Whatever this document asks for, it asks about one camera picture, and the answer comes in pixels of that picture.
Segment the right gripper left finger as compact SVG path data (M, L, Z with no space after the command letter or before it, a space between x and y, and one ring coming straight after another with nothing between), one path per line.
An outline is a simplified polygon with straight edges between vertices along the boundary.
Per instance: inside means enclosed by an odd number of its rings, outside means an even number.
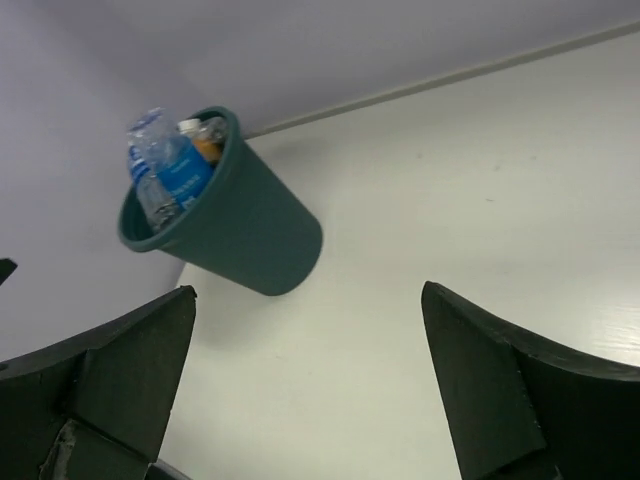
M1 363L4 479L182 479L160 460L196 315L179 287Z

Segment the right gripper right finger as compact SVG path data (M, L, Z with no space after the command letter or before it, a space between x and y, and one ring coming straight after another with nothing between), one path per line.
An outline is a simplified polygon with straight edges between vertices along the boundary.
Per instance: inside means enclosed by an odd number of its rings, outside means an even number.
M424 327L464 479L636 479L639 369L428 282Z

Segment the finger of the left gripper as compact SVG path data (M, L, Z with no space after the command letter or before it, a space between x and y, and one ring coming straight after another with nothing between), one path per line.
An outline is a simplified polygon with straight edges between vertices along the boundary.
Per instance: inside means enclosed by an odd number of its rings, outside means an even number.
M17 264L9 259L0 260L0 285L2 285L17 269Z

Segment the blue label water bottle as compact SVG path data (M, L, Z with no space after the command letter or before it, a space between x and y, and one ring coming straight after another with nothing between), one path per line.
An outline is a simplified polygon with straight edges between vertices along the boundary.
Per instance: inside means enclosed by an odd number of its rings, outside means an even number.
M128 145L127 166L150 228L155 233L163 230L181 213L180 206L133 144Z

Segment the light blue label bottle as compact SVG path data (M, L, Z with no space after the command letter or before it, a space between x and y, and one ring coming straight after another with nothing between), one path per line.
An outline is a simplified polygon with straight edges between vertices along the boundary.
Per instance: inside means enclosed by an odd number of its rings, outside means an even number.
M179 131L177 122L157 107L135 120L127 136L173 200L182 210L189 209L208 186L214 169Z

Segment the orange juice bottle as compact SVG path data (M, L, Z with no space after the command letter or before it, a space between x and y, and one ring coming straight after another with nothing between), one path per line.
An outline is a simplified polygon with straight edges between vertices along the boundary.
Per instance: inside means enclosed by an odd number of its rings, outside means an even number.
M208 164L216 166L222 157L222 147L213 140L205 124L197 119L185 119L177 124L179 132L188 137Z

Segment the clear plastic bottle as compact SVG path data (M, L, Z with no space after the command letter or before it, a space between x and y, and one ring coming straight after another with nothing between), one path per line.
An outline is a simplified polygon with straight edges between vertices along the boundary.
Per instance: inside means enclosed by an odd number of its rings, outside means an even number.
M224 145L229 134L227 120L215 116L201 122L201 134L206 140L216 145Z

